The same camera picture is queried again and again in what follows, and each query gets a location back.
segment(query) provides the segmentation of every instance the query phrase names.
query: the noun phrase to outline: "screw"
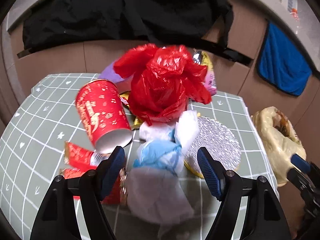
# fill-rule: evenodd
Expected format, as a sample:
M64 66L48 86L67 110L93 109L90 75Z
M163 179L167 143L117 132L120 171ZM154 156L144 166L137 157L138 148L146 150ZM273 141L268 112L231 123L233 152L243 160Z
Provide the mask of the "screw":
M227 170L227 171L226 171L226 174L227 174L227 176L229 176L229 177L233 177L233 176L235 175L235 172L232 171L232 170Z
M94 176L96 174L95 170L89 170L88 171L88 176Z
M60 181L62 180L63 176L62 175L58 175L54 178L55 181Z
M261 182L266 182L267 181L267 178L265 176L259 176L259 180Z

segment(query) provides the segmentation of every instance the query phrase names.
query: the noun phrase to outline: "black cloth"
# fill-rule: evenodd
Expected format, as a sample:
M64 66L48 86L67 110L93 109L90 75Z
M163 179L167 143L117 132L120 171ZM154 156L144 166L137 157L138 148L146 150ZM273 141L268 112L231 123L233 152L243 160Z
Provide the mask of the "black cloth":
M225 21L218 44L201 40L216 19ZM24 21L24 49L36 52L89 40L147 40L186 46L242 61L226 49L233 21L227 0L51 0Z

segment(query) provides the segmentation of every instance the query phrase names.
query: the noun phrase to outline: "red packet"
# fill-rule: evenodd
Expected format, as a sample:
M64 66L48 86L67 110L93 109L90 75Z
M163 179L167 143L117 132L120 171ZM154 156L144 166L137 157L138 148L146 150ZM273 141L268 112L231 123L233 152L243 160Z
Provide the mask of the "red packet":
M64 169L64 170L60 171L60 174L63 175L65 179L72 179L72 178L80 177L84 173L85 173L85 171L81 171L77 168ZM120 175L118 175L116 182L113 184L111 193L108 196L106 196L105 199L101 203L106 204L106 205L120 204Z
M65 142L65 163L82 171L95 170L100 162L109 158L110 154L100 154L83 149L71 142Z

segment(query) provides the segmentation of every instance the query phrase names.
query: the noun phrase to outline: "green grid mat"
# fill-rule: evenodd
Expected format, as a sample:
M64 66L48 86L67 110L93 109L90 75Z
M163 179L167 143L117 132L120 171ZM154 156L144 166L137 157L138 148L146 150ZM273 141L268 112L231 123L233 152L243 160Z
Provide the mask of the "green grid mat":
M61 168L67 167L63 162L64 141L94 150L76 111L75 97L85 83L97 77L98 74L90 73L48 75L32 89L0 139L0 208L23 240L30 239L36 213L51 181ZM241 97L218 92L210 104L193 102L189 109L215 118L234 133L242 151L236 169L240 176L255 179L264 175L276 190L275 176ZM127 109L125 111L133 124L135 117ZM137 158L139 145L139 130L135 130L133 140L124 148L128 172ZM209 232L220 203L211 196L205 181L186 168L179 177L195 216L172 227L163 239L177 239L182 234L191 240L202 240ZM240 237L246 201L242 198L233 240ZM81 236L83 240L90 239L80 201L75 201L75 208ZM159 225L137 219L126 208L104 205L103 209L118 240L157 239Z

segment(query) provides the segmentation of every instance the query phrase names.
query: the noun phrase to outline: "red paper cup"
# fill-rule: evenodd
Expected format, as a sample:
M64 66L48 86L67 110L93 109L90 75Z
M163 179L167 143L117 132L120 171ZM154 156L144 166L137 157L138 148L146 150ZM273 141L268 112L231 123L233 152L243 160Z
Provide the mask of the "red paper cup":
M132 131L119 98L109 80L96 79L85 84L76 96L76 108L90 141L100 153L111 153L126 146Z

